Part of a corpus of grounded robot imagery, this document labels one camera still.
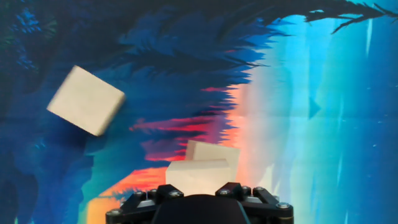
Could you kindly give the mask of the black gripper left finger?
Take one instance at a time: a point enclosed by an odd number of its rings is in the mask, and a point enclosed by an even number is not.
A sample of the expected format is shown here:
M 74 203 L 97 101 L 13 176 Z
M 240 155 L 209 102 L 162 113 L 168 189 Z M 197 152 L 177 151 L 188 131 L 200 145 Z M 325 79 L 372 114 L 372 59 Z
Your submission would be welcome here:
M 162 203 L 182 197 L 184 193 L 170 184 L 160 185 L 146 192 L 136 191 L 119 208 L 106 212 L 105 223 L 151 223 Z

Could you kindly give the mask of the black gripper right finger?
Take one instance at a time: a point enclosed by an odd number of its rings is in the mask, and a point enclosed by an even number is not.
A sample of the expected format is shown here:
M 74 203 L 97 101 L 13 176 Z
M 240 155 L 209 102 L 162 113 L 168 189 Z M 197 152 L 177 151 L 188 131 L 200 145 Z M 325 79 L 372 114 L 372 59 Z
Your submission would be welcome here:
M 216 197 L 237 201 L 240 212 L 250 223 L 294 224 L 294 208 L 281 202 L 264 187 L 250 188 L 237 182 L 228 182 L 215 192 Z

